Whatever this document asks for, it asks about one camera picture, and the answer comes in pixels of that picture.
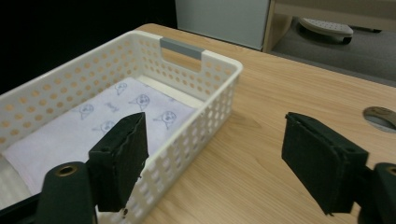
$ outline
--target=table surface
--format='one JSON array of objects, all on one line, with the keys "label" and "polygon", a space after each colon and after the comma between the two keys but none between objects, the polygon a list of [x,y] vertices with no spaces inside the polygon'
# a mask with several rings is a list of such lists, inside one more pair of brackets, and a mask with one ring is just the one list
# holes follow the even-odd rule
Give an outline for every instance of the table surface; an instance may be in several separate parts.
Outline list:
[{"label": "table surface", "polygon": [[288,112],[320,120],[370,152],[367,166],[396,162],[396,133],[381,132],[362,111],[396,111],[396,89],[203,36],[147,24],[137,30],[170,37],[244,65],[233,112],[144,223],[357,223],[325,216],[281,159]]}]

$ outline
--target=dark floor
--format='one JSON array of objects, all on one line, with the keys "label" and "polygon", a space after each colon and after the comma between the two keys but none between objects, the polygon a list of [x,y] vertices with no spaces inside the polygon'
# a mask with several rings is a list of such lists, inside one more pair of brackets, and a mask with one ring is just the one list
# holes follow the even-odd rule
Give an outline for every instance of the dark floor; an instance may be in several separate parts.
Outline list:
[{"label": "dark floor", "polygon": [[309,30],[301,33],[300,23],[294,18],[270,53],[396,87],[396,32],[374,33],[371,29],[350,27],[354,31],[352,41],[344,45],[342,37]]}]

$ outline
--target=basket handle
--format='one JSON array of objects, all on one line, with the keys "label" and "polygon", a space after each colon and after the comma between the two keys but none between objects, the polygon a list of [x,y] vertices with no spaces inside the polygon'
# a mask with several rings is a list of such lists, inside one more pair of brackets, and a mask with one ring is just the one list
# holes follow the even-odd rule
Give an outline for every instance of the basket handle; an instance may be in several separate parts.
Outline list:
[{"label": "basket handle", "polygon": [[161,48],[170,49],[172,51],[186,55],[188,57],[192,57],[200,61],[202,59],[202,52],[204,51],[204,49],[195,47],[193,45],[185,44],[167,37],[162,37],[160,39],[160,45]]}]

